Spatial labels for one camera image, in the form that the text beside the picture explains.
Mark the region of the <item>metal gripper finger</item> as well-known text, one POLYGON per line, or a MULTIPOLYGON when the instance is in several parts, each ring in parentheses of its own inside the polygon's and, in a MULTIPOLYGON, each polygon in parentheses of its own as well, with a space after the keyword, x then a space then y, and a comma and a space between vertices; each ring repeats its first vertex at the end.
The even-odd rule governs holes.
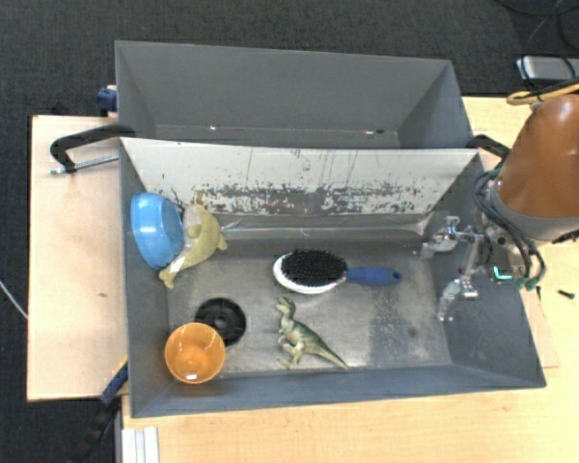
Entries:
POLYGON ((471 240, 471 226, 463 228, 458 216, 446 216, 443 225, 422 244, 420 256, 423 259, 430 259, 435 254, 451 252, 460 242, 471 240))
POLYGON ((470 278, 455 278, 444 287, 438 299, 436 318, 440 322, 452 321, 460 303, 474 301, 478 297, 479 293, 470 278))

